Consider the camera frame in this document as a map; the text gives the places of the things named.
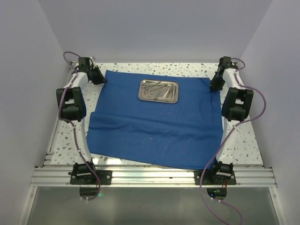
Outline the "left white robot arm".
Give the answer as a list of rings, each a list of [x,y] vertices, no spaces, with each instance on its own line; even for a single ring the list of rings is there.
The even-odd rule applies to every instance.
[[[85,134],[86,104],[83,97],[84,87],[91,82],[94,85],[105,84],[93,57],[78,57],[78,65],[70,63],[73,73],[70,81],[63,88],[56,90],[59,120],[66,122],[72,131],[75,145],[75,163],[73,165],[71,184],[99,184],[100,178],[92,160]]]

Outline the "steel surgical scissors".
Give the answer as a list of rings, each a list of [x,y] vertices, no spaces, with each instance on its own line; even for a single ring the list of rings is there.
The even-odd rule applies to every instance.
[[[144,83],[140,85],[140,88],[143,89],[143,93],[146,94],[153,94],[154,91],[152,90],[152,88],[155,87],[160,87],[162,86],[161,81],[159,82],[149,82],[149,83]]]

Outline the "blue surgical cloth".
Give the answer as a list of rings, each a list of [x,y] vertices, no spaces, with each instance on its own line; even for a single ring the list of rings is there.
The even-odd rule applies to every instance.
[[[168,77],[106,71],[96,109],[90,115],[91,153],[147,164],[203,169],[218,150],[221,99],[209,78]],[[142,101],[144,79],[176,82],[174,104]]]

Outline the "steel instrument tray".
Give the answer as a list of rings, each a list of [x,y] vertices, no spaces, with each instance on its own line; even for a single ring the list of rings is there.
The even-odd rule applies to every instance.
[[[144,79],[141,81],[140,85],[141,84],[144,84],[144,83],[153,83],[153,82],[159,82],[161,81],[161,84],[162,86],[167,84],[167,85],[175,85],[176,86],[176,91],[175,91],[175,94],[173,96],[173,98],[159,98],[158,100],[154,100],[154,96],[157,94],[157,89],[159,89],[160,87],[155,87],[155,88],[152,88],[152,90],[154,91],[153,94],[144,94],[143,93],[143,89],[141,89],[139,87],[139,92],[138,92],[138,98],[141,100],[141,101],[149,101],[149,102],[157,102],[157,103],[167,103],[167,104],[175,104],[177,103],[178,101],[178,98],[179,98],[179,85],[176,83],[176,82],[170,82],[170,81],[162,81],[162,80],[151,80],[151,79]]]

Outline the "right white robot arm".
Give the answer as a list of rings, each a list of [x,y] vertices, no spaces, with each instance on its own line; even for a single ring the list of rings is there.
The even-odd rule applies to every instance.
[[[224,118],[221,146],[208,172],[210,181],[215,185],[234,178],[233,152],[239,133],[236,125],[248,117],[254,96],[252,90],[241,86],[237,70],[232,58],[224,56],[219,59],[217,71],[210,82],[211,92],[222,90],[224,85],[228,88],[221,108]]]

